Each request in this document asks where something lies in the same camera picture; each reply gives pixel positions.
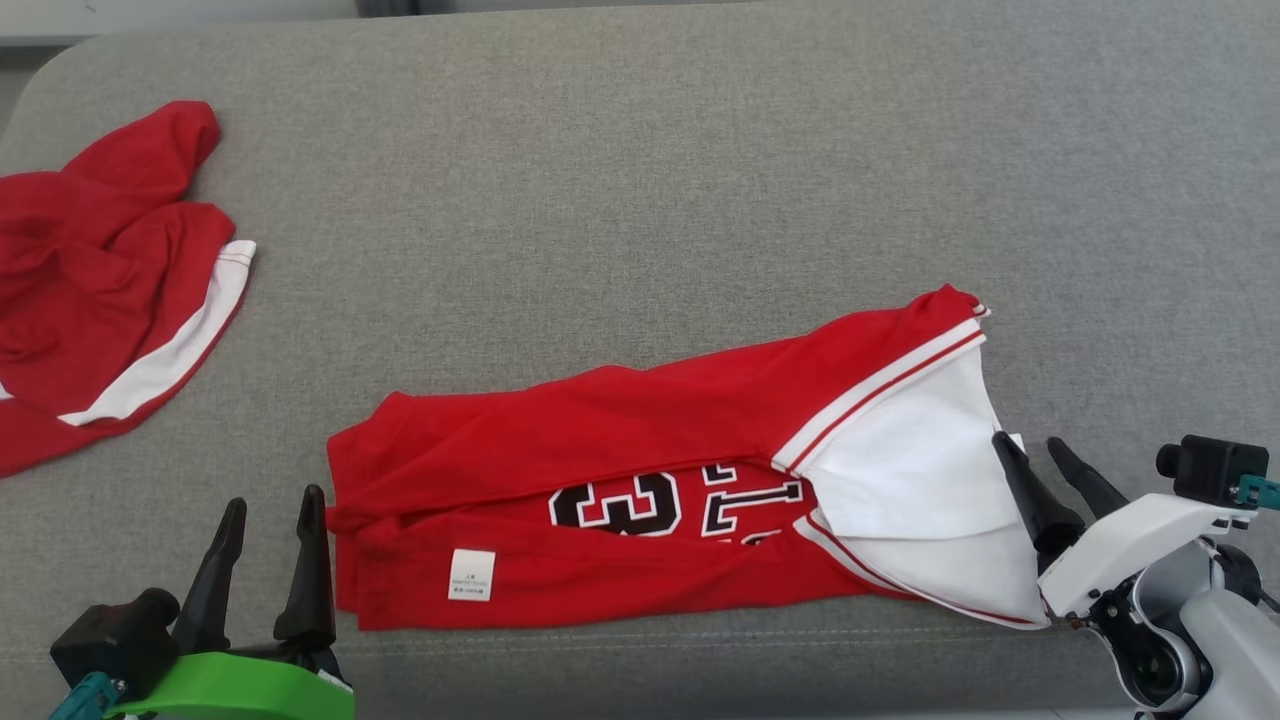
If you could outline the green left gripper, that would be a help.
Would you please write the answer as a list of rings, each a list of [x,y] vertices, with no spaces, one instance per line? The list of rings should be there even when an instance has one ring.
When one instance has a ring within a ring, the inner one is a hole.
[[[303,491],[296,524],[300,552],[285,607],[273,626],[278,642],[229,650],[230,579],[246,520],[247,503],[234,497],[182,603],[174,641],[189,655],[106,651],[108,678],[124,685],[108,717],[355,717],[355,689],[332,651],[337,620],[323,488],[310,484]]]

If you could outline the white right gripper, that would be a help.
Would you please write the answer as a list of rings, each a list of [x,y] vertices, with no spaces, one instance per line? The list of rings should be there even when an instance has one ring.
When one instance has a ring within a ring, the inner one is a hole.
[[[1062,438],[1050,437],[1046,445],[1056,468],[1098,519],[1085,530],[1084,520],[1057,501],[1007,432],[997,430],[992,445],[1036,550],[1042,598],[1059,618],[1084,618],[1092,591],[1111,591],[1184,544],[1226,534],[1234,521],[1248,527],[1260,514],[1174,495],[1130,502]]]

